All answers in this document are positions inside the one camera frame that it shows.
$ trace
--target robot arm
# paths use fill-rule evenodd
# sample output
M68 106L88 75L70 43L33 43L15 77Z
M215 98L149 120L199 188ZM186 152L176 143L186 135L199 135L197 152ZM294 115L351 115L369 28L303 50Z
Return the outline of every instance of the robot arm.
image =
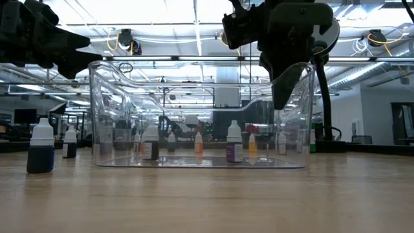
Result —
M299 81L302 69L289 69L289 75L280 75L291 65L309 62L316 54L314 26L319 26L319 33L325 34L332 26L332 9L324 3L314 0L265 0L259 6L252 5L245 10L238 0L230 0L235 12L224 15L223 27L230 49L257 41L261 51L260 65L270 76L278 80L273 86L274 109L283 109L293 88ZM326 55L333 47L334 41L324 46Z
M90 62L102 60L101 55L78 52L90 39L56 27L58 22L39 1L0 0L0 63L33 63L45 69L56 64L60 74L74 79Z

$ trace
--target white wall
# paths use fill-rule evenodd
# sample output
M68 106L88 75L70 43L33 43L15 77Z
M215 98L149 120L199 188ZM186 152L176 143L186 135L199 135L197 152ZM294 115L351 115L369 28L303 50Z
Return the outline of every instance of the white wall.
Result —
M357 128L357 134L364 134L360 86L359 84L355 85L352 90L340 91L339 94L339 96L331 97L332 126L341 130L342 141L350 142L353 122L359 121L359 125L361 125L360 128ZM313 113L320 111L322 111L322 99L317 101Z
M394 145L391 103L414 102L414 92L401 86L398 89L361 89L364 131L373 144Z

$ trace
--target ceiling pipe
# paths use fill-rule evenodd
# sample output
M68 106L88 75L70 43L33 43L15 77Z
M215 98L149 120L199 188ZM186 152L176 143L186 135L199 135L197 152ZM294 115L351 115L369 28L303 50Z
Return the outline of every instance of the ceiling pipe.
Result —
M410 41L408 43L404 43L393 49L392 52L395 57L414 56L413 42ZM385 61L366 65L364 67L356 67L340 74L336 78L329 80L329 87L335 89L350 87L374 76L383 74L384 72L389 71L391 68L392 65L389 62Z

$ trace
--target bottle label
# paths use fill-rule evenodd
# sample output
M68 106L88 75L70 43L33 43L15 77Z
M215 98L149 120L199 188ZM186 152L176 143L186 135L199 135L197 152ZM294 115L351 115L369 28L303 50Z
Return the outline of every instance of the bottle label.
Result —
M243 162L243 145L234 145L234 162Z
M62 148L62 157L63 158L67 158L67 147L68 147L68 144L63 144L63 148Z
M152 142L144 143L144 159L151 159L153 153L153 144Z

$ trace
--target black stand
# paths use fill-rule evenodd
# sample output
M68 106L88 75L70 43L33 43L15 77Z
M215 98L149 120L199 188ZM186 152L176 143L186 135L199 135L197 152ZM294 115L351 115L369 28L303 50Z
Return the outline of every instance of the black stand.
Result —
M323 102L323 128L324 138L323 140L316 141L316 152L318 153L345 153L346 144L342 141L335 141L332 134L332 109L331 109L331 97L329 96L329 88L325 75L325 69L323 68L326 61L329 59L328 55L321 57L317 56L314 59L316 66L316 74L318 75L319 86L321 89L322 102Z

